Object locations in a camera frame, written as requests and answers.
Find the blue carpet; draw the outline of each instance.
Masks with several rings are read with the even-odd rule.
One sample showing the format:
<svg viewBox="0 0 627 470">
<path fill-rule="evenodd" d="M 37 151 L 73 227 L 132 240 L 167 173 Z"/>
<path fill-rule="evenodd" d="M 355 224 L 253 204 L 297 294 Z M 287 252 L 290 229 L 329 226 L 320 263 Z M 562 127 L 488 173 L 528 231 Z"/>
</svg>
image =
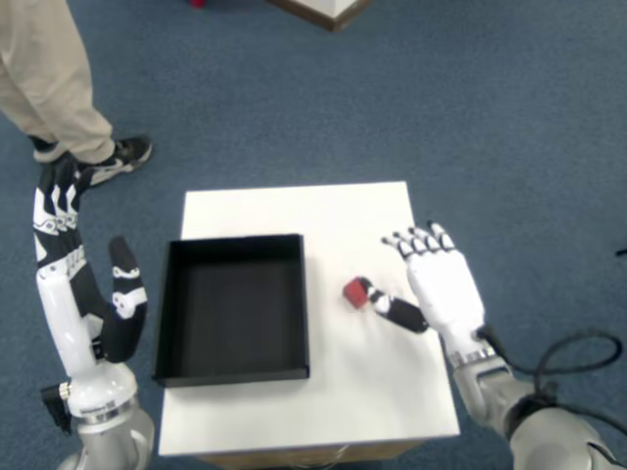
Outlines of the blue carpet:
<svg viewBox="0 0 627 470">
<path fill-rule="evenodd" d="M 612 253 L 627 246 L 627 1 L 375 0 L 340 34 L 260 0 L 209 3 L 71 2 L 98 106 L 117 136 L 155 140 L 144 169 L 85 197 L 81 230 L 103 289 L 110 236 L 126 235 L 140 261 L 152 303 L 130 366 L 157 422 L 161 262 L 189 189 L 406 180 L 415 219 L 454 234 L 520 361 L 580 327 L 625 334 L 627 258 Z M 11 470 L 55 468 L 78 446 L 38 399 L 64 374 L 34 282 L 30 153 L 2 118 L 0 468 Z M 564 379 L 562 395 L 627 421 L 624 371 Z M 457 439 L 345 468 L 510 468 L 506 444 L 458 415 Z M 626 442 L 599 429 L 626 460 Z M 151 468 L 207 467 L 155 456 Z"/>
</svg>

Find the black tray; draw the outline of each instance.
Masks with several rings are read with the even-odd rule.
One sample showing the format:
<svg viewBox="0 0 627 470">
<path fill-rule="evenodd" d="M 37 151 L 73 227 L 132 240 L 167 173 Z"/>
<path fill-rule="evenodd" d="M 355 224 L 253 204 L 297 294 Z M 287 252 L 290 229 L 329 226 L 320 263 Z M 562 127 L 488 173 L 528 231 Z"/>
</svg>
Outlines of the black tray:
<svg viewBox="0 0 627 470">
<path fill-rule="evenodd" d="M 301 235 L 171 242 L 162 292 L 160 384 L 309 377 Z"/>
</svg>

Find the small cube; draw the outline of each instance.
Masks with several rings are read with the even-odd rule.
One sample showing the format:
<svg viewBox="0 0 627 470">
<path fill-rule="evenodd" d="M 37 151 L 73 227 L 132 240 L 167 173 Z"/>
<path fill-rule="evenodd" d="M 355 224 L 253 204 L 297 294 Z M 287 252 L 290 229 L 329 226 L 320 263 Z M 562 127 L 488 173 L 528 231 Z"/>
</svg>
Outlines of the small cube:
<svg viewBox="0 0 627 470">
<path fill-rule="evenodd" d="M 359 277 L 356 277 L 346 286 L 342 291 L 347 301 L 351 303 L 354 308 L 362 308 L 368 303 L 368 295 L 363 289 L 362 282 Z"/>
</svg>

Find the sneaker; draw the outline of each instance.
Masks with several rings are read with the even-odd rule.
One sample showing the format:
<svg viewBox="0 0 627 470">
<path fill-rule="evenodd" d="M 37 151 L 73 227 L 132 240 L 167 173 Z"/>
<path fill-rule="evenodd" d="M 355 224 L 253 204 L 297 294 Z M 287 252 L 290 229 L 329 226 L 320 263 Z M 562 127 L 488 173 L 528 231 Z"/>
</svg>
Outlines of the sneaker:
<svg viewBox="0 0 627 470">
<path fill-rule="evenodd" d="M 50 164 L 58 160 L 68 149 L 61 142 L 46 142 L 39 137 L 29 135 L 28 138 L 35 147 L 33 156 L 40 164 Z"/>
<path fill-rule="evenodd" d="M 153 144 L 146 136 L 131 137 L 116 141 L 113 154 L 98 164 L 78 164 L 78 171 L 93 168 L 91 186 L 97 186 L 121 173 L 131 173 L 149 158 Z"/>
</svg>

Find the open box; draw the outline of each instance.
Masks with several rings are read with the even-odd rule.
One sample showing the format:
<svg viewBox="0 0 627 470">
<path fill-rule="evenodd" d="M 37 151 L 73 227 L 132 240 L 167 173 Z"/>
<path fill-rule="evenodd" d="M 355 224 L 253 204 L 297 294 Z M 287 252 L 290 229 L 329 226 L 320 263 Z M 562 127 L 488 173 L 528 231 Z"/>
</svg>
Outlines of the open box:
<svg viewBox="0 0 627 470">
<path fill-rule="evenodd" d="M 171 242 L 163 282 L 160 384 L 309 377 L 301 235 Z"/>
</svg>

